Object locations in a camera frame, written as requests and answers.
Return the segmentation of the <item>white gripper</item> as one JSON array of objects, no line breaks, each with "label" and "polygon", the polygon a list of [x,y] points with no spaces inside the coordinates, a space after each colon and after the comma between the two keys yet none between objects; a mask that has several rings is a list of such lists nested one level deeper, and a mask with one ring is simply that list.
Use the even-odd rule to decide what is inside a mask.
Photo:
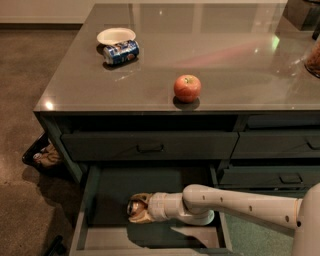
[{"label": "white gripper", "polygon": [[132,195],[130,199],[148,204],[147,211],[129,216],[131,223],[146,224],[170,219],[181,220],[185,214],[181,193],[138,193]]}]

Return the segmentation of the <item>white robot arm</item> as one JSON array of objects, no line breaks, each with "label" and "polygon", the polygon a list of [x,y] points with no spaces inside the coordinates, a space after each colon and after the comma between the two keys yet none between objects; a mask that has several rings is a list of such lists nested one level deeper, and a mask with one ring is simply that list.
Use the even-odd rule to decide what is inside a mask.
[{"label": "white robot arm", "polygon": [[253,194],[204,185],[189,185],[181,193],[139,193],[127,206],[132,223],[177,219],[204,226],[224,212],[271,229],[292,231],[291,256],[320,256],[320,184],[302,198]]}]

